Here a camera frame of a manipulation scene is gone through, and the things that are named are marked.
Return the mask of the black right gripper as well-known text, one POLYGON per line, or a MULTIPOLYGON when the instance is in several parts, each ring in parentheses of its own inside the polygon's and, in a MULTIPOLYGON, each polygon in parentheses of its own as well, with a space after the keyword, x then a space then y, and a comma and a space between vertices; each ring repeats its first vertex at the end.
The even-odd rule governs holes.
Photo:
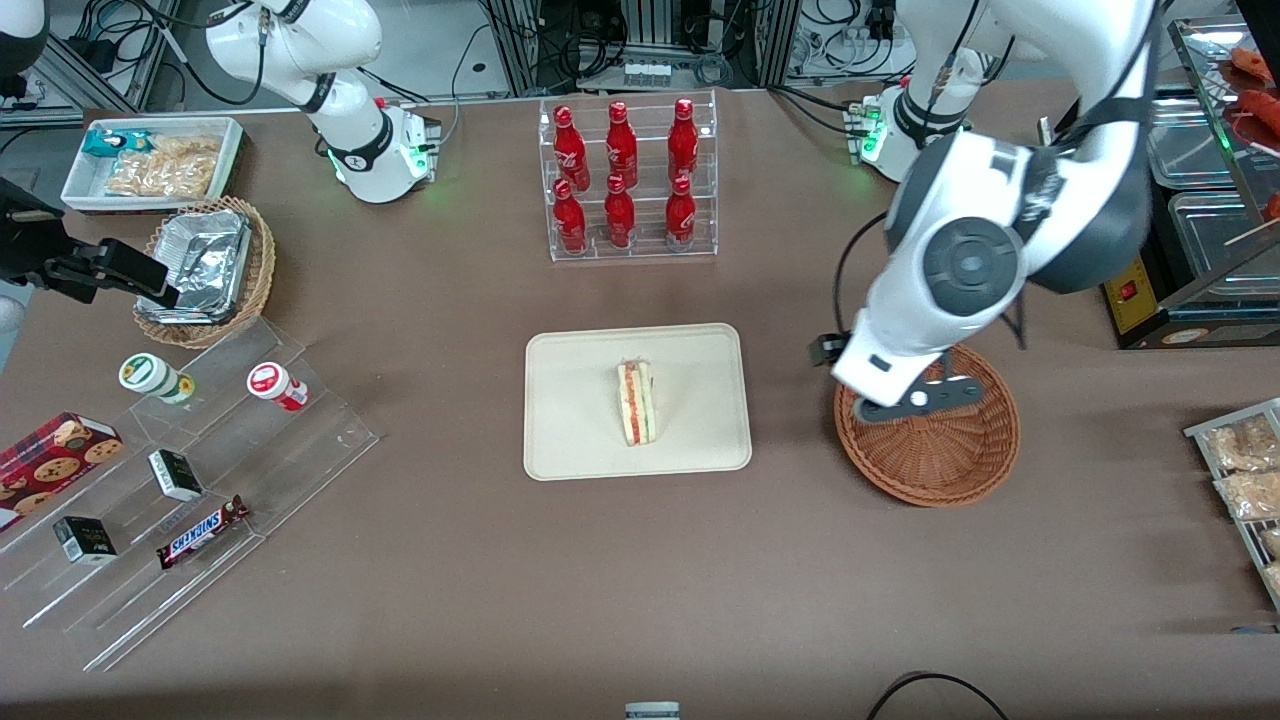
POLYGON ((63 211, 1 178, 1 279, 27 284, 44 269, 44 288, 81 304, 100 290, 122 290, 174 309, 180 299, 168 283, 169 268, 119 240, 102 240, 95 252, 73 252, 63 211))

